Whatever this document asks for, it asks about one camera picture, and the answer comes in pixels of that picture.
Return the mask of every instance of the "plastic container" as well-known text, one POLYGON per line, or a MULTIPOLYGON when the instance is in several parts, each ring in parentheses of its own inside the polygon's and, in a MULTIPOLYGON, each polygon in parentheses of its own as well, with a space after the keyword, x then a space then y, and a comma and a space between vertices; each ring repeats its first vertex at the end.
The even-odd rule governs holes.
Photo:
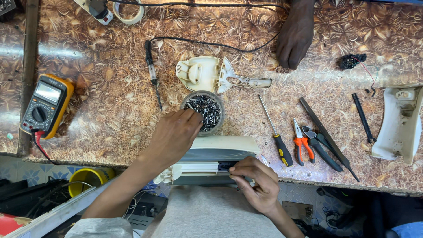
POLYGON ((205 132, 200 132, 198 133, 198 136, 202 137, 202 136, 212 136, 214 135, 223 125, 223 121, 225 120, 225 107, 223 106, 223 102, 222 100, 214 93, 210 92, 210 91, 205 91, 205 90, 200 90, 200 91, 194 91, 190 94, 188 94, 184 100, 182 101, 181 104, 181 109, 184 109, 185 104, 189 101, 190 98, 193 98, 195 96, 198 95, 206 95, 211 97, 214 101, 216 101, 216 103, 218 104, 219 108, 220 108, 220 120, 218 121, 217 125, 212 128, 209 131, 205 131, 205 132))
MULTIPOLYGON (((101 184, 108 182, 116 176, 115 171, 110 168, 84 168, 77 170, 69 179, 69 182, 82 181, 92 186, 99 187, 101 184)), ((82 183, 73 183, 69 185, 69 194, 75 197, 83 191, 89 189, 90 186, 82 183)))

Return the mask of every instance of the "red wire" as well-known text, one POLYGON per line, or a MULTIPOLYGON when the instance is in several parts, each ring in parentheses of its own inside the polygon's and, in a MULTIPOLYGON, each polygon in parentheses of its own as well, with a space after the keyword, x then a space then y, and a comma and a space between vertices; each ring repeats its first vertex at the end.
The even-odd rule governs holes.
POLYGON ((370 75, 370 77, 371 77, 371 79, 373 80, 373 84, 371 85, 371 87, 370 88, 373 88, 373 85, 374 85, 374 79, 373 79, 373 76, 371 75, 371 73, 367 70, 367 68, 366 68, 366 66, 363 64, 363 63, 361 63, 361 61, 359 61, 356 57, 354 57, 354 56, 351 56, 352 58, 354 58, 355 60, 357 60, 361 65, 363 65, 363 67, 364 67, 364 69, 367 71, 367 73, 369 73, 369 75, 370 75))
POLYGON ((37 143, 37 145, 40 147, 40 150, 44 153, 44 155, 48 158, 48 159, 50 159, 50 157, 47 155, 47 153, 46 153, 46 151, 43 149, 43 147, 41 147, 41 145, 40 145, 40 138, 41 138, 41 136, 44 134, 44 131, 37 131, 37 132, 35 132, 35 136, 37 137, 36 138, 36 142, 35 143, 37 143))

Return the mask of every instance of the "person's hand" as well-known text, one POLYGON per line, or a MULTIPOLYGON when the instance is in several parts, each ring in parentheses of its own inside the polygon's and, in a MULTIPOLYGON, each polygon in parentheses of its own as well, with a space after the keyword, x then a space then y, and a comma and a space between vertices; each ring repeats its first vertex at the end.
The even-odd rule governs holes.
POLYGON ((278 176, 272 168, 267 167, 258 159, 248 156, 230 168, 229 173, 231 174, 229 177, 235 180, 247 201, 257 211, 266 215, 280 207, 277 200, 278 176), (253 178, 255 186, 251 187, 250 183, 242 176, 253 178))
POLYGON ((153 159, 161 171, 170 167, 191 148, 202 122, 203 116, 192 109, 169 112, 157 123, 150 144, 140 158, 153 159))
POLYGON ((297 69, 313 40, 314 0, 293 0, 276 42, 276 58, 285 69, 297 69))

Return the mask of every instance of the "pile of screws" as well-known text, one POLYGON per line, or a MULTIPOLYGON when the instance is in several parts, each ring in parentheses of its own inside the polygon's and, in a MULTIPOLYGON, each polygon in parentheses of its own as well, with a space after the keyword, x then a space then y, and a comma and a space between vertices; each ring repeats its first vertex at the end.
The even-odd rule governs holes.
POLYGON ((184 109, 188 108, 203 115, 203 126, 200 132, 206 132, 213 129, 221 118, 219 104, 207 95, 197 95, 190 98, 184 106, 184 109))

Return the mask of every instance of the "yellow and black screwdriver handle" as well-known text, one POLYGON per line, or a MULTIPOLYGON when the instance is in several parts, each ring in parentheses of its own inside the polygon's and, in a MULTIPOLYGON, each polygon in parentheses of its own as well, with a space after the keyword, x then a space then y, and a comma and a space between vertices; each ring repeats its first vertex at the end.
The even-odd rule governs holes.
POLYGON ((292 162, 291 154, 287 150, 280 135, 275 135, 273 136, 273 138, 275 139, 276 147, 277 147, 277 150, 279 151, 279 155, 281 157, 280 159, 282 160, 282 162, 288 167, 292 166, 294 163, 292 162))

